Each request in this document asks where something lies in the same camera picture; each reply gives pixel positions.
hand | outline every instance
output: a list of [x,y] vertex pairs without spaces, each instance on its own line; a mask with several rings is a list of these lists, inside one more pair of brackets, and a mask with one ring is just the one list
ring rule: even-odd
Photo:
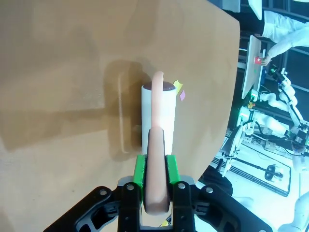
[[261,65],[267,66],[269,64],[269,62],[271,62],[271,57],[269,55],[267,55],[265,58],[262,59]]

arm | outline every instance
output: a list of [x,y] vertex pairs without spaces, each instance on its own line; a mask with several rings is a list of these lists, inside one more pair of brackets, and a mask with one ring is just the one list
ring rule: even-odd
[[289,50],[291,47],[306,45],[303,40],[308,36],[306,28],[296,30],[288,34],[283,40],[275,44],[269,51],[268,56],[274,58],[279,54],[282,54]]

white cylinder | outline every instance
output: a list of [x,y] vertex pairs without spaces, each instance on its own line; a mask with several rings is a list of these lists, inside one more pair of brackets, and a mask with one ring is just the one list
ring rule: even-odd
[[[164,131],[165,155],[172,154],[174,121],[176,109],[176,87],[163,83],[163,108],[161,110],[162,129]],[[141,87],[141,146],[142,153],[147,154],[148,133],[151,128],[151,83]]]

black cable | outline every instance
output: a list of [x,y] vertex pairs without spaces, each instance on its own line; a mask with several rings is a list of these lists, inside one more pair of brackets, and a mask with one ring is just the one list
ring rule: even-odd
[[281,163],[281,164],[283,164],[284,166],[287,166],[287,167],[289,167],[288,165],[286,165],[286,164],[284,164],[284,163],[282,163],[282,162],[280,162],[280,161],[278,161],[278,160],[276,160],[276,159],[274,159],[274,158],[272,158],[272,157],[270,157],[270,156],[268,156],[268,155],[265,155],[265,154],[263,154],[262,152],[260,152],[260,151],[258,151],[258,150],[256,150],[256,149],[254,149],[254,148],[252,148],[252,147],[249,147],[249,146],[247,146],[247,145],[245,145],[245,144],[242,144],[243,146],[246,146],[247,148],[249,148],[249,149],[251,149],[251,150],[253,150],[253,151],[256,151],[257,153],[259,153],[259,154],[261,154],[261,155],[263,155],[263,156],[266,156],[266,157],[268,157],[268,158],[270,158],[270,159],[272,159],[272,160],[275,160],[275,161],[277,161],[278,163]]
[[[244,126],[244,125],[246,125],[246,124],[248,124],[248,123],[251,123],[251,122],[253,122],[253,120],[246,121],[246,122],[244,122],[242,125]],[[255,123],[257,124],[260,133],[261,133],[262,135],[265,135],[265,134],[263,134],[263,132],[262,132],[262,129],[261,129],[260,124],[259,124],[257,121],[255,121]]]
[[262,91],[262,92],[260,92],[260,93],[263,93],[263,92],[266,92],[266,93],[271,93],[271,91],[268,89],[268,88],[266,88],[264,85],[261,85],[260,87],[263,87],[264,89],[266,89],[267,91]]
[[291,152],[289,152],[286,148],[284,149],[287,153],[289,153],[291,156],[302,156],[302,155],[295,155],[295,154],[292,154]]
[[282,157],[285,157],[285,158],[287,158],[287,159],[291,160],[291,158],[290,158],[290,157],[283,156],[283,155],[280,155],[280,154],[275,153],[275,152],[273,152],[273,151],[266,150],[266,149],[265,149],[265,147],[263,147],[263,149],[264,149],[265,151],[268,151],[268,152],[270,152],[270,153],[272,153],[272,154],[275,154],[275,155],[277,155],[277,156],[282,156]]
[[[281,86],[279,86],[279,89],[281,89],[281,91],[285,94],[285,96],[287,97],[288,101],[290,102],[291,99],[290,99],[289,95],[283,90],[283,88],[282,88]],[[300,123],[300,119],[299,119],[298,115],[296,114],[296,112],[295,112],[295,110],[294,110],[294,107],[293,107],[292,105],[290,105],[290,108],[291,108],[291,110],[293,111],[293,113],[294,113],[295,116],[297,117],[297,120],[298,120],[299,123]]]
[[259,128],[260,133],[261,133],[262,135],[264,135],[264,134],[263,134],[263,132],[262,132],[262,129],[261,129],[260,124],[259,124],[257,121],[256,121],[255,123],[257,124],[257,126],[258,126],[258,128]]
[[273,140],[284,140],[285,142],[286,142],[286,141],[290,141],[290,139],[287,139],[287,138],[285,138],[285,137],[283,137],[283,138],[277,138],[277,139],[271,139],[271,141],[273,141]]

white floor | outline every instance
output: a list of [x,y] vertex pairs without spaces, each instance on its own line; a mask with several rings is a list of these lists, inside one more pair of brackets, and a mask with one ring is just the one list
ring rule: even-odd
[[[269,156],[272,155],[264,150],[260,151]],[[241,153],[243,153],[243,155],[252,156],[256,152],[251,149],[241,149],[240,154]],[[291,165],[290,159],[283,157],[278,158],[282,159],[281,162]],[[227,173],[226,177],[233,184],[233,197],[249,197],[253,199],[253,204],[249,209],[258,217],[263,219],[267,224],[272,226],[274,231],[276,231],[282,224],[291,223],[293,221],[294,205],[296,200],[300,195],[309,191],[309,173],[303,173],[300,177],[300,175],[293,170],[291,174],[291,189],[288,197],[282,197],[279,194],[253,183],[252,181],[249,181],[231,171]],[[198,182],[197,186],[201,188],[203,187],[203,184]],[[201,221],[197,217],[196,231],[215,232],[210,225]]]

